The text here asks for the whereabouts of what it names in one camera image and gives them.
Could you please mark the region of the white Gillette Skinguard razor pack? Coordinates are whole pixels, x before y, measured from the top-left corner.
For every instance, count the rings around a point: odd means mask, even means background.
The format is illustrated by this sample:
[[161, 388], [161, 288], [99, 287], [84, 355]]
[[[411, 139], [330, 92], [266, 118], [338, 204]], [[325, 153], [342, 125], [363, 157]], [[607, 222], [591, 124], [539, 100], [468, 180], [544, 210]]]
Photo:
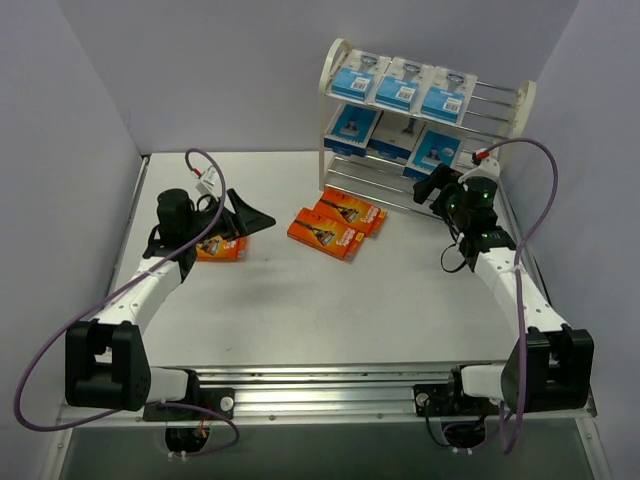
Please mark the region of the white Gillette Skinguard razor pack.
[[471, 100], [477, 76], [437, 66], [422, 100], [420, 113], [434, 119], [460, 124]]

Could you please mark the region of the grey Harry's box blue razor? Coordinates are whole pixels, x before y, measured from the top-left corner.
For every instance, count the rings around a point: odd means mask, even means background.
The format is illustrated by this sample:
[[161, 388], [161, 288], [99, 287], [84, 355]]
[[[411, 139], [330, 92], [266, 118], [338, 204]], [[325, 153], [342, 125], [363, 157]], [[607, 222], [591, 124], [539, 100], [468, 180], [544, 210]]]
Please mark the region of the grey Harry's box blue razor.
[[415, 149], [425, 122], [413, 117], [384, 112], [367, 147], [394, 163], [405, 164]]

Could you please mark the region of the orange Gillette Fusion5 box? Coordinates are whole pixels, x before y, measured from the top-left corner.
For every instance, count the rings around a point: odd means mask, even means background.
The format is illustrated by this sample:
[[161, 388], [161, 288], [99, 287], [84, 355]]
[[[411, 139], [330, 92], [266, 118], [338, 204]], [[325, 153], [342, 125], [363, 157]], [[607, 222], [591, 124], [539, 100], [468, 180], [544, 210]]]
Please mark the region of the orange Gillette Fusion5 box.
[[196, 246], [197, 260], [208, 262], [235, 262], [246, 256], [248, 239], [224, 240], [221, 236], [208, 239]]
[[287, 236], [341, 261], [351, 262], [365, 239], [363, 232], [302, 208], [287, 229]]
[[333, 187], [324, 190], [313, 210], [355, 228], [367, 238], [377, 237], [387, 218], [380, 207]]

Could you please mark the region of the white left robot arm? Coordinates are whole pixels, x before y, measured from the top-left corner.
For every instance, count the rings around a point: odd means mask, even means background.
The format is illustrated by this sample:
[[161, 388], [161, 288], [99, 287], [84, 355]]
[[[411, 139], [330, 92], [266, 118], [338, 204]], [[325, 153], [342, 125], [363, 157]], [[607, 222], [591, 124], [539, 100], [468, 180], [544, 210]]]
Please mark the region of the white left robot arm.
[[200, 411], [202, 395], [195, 372], [151, 366], [143, 333], [189, 275], [199, 243], [213, 237], [236, 240], [276, 224], [232, 189], [223, 200], [206, 198], [206, 207], [199, 210], [183, 189], [159, 194], [158, 223], [131, 287], [109, 300], [92, 319], [66, 331], [65, 399], [69, 405], [136, 411], [165, 402], [179, 419], [190, 419]]

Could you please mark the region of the clear Gillette blister pack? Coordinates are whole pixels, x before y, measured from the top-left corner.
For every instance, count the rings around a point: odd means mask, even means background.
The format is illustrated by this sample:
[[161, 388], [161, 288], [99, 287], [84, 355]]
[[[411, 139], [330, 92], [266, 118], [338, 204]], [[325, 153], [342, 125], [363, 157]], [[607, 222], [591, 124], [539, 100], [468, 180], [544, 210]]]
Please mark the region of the clear Gillette blister pack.
[[354, 49], [337, 70], [329, 91], [340, 97], [365, 102], [390, 63], [388, 56]]
[[411, 112], [424, 88], [430, 85], [433, 72], [431, 64], [394, 57], [376, 90], [375, 103]]

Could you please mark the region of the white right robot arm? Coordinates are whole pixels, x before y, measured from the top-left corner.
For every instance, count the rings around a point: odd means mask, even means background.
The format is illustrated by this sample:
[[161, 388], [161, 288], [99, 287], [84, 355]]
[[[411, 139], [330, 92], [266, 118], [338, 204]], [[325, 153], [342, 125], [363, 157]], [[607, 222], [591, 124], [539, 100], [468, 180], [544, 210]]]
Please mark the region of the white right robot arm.
[[548, 303], [523, 268], [511, 235], [494, 209], [498, 184], [490, 176], [439, 165], [414, 186], [450, 230], [464, 264], [489, 288], [517, 336], [502, 363], [461, 365], [451, 373], [444, 400], [464, 413], [480, 398], [514, 412], [580, 409], [587, 403], [594, 340], [574, 329]]

